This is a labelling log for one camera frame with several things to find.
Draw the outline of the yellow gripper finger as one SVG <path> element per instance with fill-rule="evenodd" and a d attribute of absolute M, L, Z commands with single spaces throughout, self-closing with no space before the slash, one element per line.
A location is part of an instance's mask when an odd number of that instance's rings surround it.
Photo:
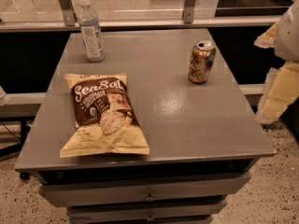
<path fill-rule="evenodd" d="M 287 61 L 279 69 L 271 68 L 266 75 L 256 119 L 261 124 L 270 124 L 298 98 L 299 63 Z"/>
<path fill-rule="evenodd" d="M 254 41 L 254 45 L 262 49 L 273 48 L 275 46 L 277 28 L 278 23 L 273 24 L 262 35 L 256 38 L 256 40 Z"/>

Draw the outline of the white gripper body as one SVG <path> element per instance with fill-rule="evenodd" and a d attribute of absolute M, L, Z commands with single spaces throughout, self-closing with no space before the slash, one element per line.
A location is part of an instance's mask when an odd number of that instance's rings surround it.
<path fill-rule="evenodd" d="M 278 22 L 275 54 L 285 61 L 299 62 L 299 0 L 288 8 Z"/>

